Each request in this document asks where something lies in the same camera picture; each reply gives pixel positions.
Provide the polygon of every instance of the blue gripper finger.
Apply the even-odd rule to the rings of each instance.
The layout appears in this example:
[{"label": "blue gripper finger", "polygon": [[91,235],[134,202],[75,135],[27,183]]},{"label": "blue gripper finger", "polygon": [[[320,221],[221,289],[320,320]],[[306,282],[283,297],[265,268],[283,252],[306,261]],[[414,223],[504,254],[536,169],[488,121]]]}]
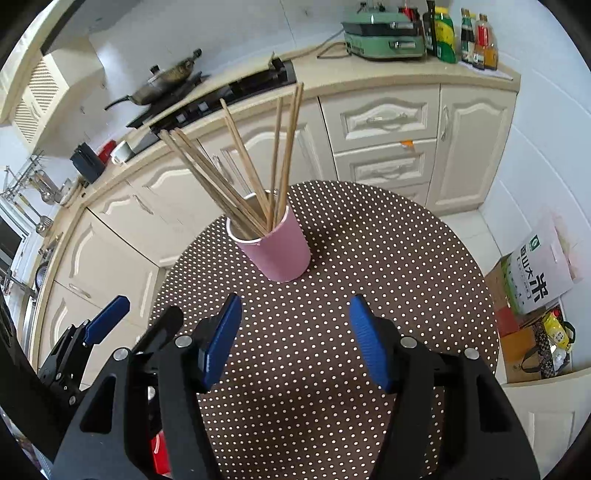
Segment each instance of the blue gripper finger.
[{"label": "blue gripper finger", "polygon": [[84,343],[97,345],[101,343],[109,332],[129,313],[129,300],[123,295],[113,299],[86,327]]}]

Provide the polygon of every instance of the pan handle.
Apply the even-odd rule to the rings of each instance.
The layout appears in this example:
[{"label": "pan handle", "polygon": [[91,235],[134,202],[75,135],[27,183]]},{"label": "pan handle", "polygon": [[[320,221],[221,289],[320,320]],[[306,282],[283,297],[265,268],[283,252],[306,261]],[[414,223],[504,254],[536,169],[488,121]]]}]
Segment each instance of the pan handle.
[{"label": "pan handle", "polygon": [[105,107],[105,110],[108,110],[108,109],[109,109],[109,108],[111,108],[113,105],[117,105],[117,103],[121,103],[121,102],[127,102],[127,101],[133,102],[133,100],[132,100],[131,96],[129,96],[129,95],[125,95],[124,97],[117,98],[117,100],[115,100],[114,102],[111,102],[109,105],[107,105],[107,106]]}]

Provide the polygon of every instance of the black stovetop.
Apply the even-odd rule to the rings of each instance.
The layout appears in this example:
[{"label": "black stovetop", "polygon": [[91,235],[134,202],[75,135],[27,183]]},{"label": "black stovetop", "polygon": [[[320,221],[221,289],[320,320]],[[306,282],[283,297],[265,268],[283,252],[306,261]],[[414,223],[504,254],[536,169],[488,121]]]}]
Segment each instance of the black stovetop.
[{"label": "black stovetop", "polygon": [[[205,77],[201,72],[193,75],[184,85],[175,92],[152,104],[145,112],[127,124],[130,128],[139,128],[150,118],[155,117],[167,108],[185,98],[194,88],[199,85]],[[220,99],[223,98],[228,105],[240,102],[247,98],[259,95],[296,82],[296,74],[290,61],[283,62],[280,59],[273,59],[272,66],[268,70],[255,73],[243,79],[229,83],[211,93],[198,98],[191,103],[179,108],[174,113],[167,115],[152,125],[154,133],[162,129],[172,130],[182,128],[200,118],[221,110]]]}]

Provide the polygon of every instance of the polka dot tablecloth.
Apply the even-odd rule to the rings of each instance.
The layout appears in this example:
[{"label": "polka dot tablecloth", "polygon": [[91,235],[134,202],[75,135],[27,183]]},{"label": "polka dot tablecloth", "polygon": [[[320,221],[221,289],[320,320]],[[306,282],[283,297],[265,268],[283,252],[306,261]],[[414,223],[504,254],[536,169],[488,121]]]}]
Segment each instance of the polka dot tablecloth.
[{"label": "polka dot tablecloth", "polygon": [[[366,479],[394,395],[369,378],[348,320],[365,295],[375,314],[429,348],[478,349],[496,368],[498,336],[480,269],[443,222],[417,204],[362,184],[295,185],[290,203],[312,260],[298,280],[267,280],[213,222],[180,257],[152,319],[168,305],[182,333],[216,314],[232,292],[243,318],[226,371],[200,395],[227,479]],[[437,468],[443,395],[433,393],[424,474]]]}]

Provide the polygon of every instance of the wooden chopstick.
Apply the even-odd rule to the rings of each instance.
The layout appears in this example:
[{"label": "wooden chopstick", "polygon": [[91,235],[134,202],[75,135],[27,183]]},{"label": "wooden chopstick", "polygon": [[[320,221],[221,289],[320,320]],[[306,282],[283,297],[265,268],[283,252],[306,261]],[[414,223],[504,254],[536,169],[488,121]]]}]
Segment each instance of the wooden chopstick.
[{"label": "wooden chopstick", "polygon": [[223,98],[220,99],[220,103],[222,104],[222,108],[226,114],[226,125],[228,127],[228,130],[230,130],[230,134],[232,135],[234,143],[236,144],[236,149],[240,154],[242,165],[246,170],[246,175],[248,176],[248,179],[251,181],[252,187],[256,193],[258,203],[259,205],[261,205],[263,215],[265,215],[266,217],[267,213],[269,212],[269,201],[267,199],[265,189],[262,186],[261,179],[259,178],[259,175],[256,172],[256,168],[252,163],[251,156],[248,154],[248,150],[246,150],[244,142],[242,141],[242,137],[238,132],[238,128],[236,127],[234,119],[232,118],[232,114],[230,113],[230,110],[228,110],[228,106],[226,105],[226,102]]},{"label": "wooden chopstick", "polygon": [[166,143],[183,161],[191,173],[195,176],[197,181],[202,185],[205,191],[209,194],[212,200],[221,208],[224,214],[243,232],[249,234],[252,232],[253,237],[259,235],[264,236],[263,231],[259,231],[256,225],[249,222],[246,216],[240,212],[230,201],[228,201],[221,193],[219,193],[215,186],[211,184],[205,176],[193,165],[191,160],[187,158],[183,150],[174,142],[166,130],[160,132],[160,138]]},{"label": "wooden chopstick", "polygon": [[285,143],[285,153],[283,155],[283,165],[281,166],[281,182],[279,184],[279,199],[276,211],[275,221],[279,223],[284,215],[287,206],[287,191],[289,190],[291,153],[294,146],[294,137],[296,134],[297,120],[300,114],[301,99],[304,91],[304,84],[298,83],[291,99],[290,108],[290,126],[287,131]]},{"label": "wooden chopstick", "polygon": [[281,114],[283,111],[283,97],[277,99],[277,116],[275,117],[275,138],[273,141],[273,159],[271,161],[271,197],[269,212],[267,213],[267,230],[275,226],[275,181],[277,180],[277,157],[279,156],[279,140],[281,133]]},{"label": "wooden chopstick", "polygon": [[184,145],[185,150],[187,150],[187,153],[193,158],[197,165],[202,168],[205,174],[210,177],[210,180],[217,185],[217,187],[227,195],[230,200],[234,201],[238,209],[246,216],[246,218],[256,225],[259,230],[265,231],[265,221],[259,217],[253,208],[248,205],[246,200],[228,183],[217,168],[212,165],[209,159],[207,159],[205,155],[193,145],[184,132],[180,128],[176,128],[170,133],[178,145]]}]

